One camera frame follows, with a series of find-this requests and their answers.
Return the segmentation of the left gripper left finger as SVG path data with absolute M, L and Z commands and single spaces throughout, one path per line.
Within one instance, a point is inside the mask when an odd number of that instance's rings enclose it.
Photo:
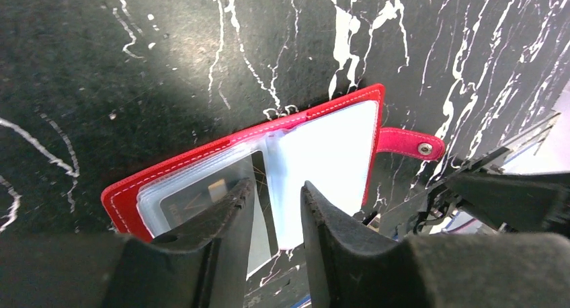
M 255 182 L 146 243 L 127 237 L 102 307 L 241 307 L 253 230 Z

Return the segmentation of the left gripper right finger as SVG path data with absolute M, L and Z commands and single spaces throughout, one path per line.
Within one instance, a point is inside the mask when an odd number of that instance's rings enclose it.
M 395 241 L 300 190 L 314 307 L 568 307 L 569 240 L 554 233 Z

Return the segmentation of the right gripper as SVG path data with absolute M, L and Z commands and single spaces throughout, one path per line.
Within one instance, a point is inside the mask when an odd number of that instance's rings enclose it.
M 463 210 L 494 231 L 569 236 L 569 174 L 509 174 L 506 165 L 538 149 L 560 117 L 546 118 L 494 150 L 461 165 L 411 200 L 380 214 L 379 233 L 420 234 Z

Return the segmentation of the red card holder wallet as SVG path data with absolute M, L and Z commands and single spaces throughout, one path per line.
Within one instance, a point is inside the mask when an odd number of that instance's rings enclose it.
M 260 150 L 277 252 L 264 262 L 249 258 L 248 275 L 278 252 L 303 241 L 299 191 L 311 182 L 338 209 L 353 215 L 365 204 L 378 153 L 436 161 L 442 139 L 402 128 L 383 127 L 384 87 L 374 84 L 307 110 L 264 122 L 176 155 L 133 174 L 101 194 L 101 203 L 122 233 L 145 241 L 172 230 L 160 201 Z

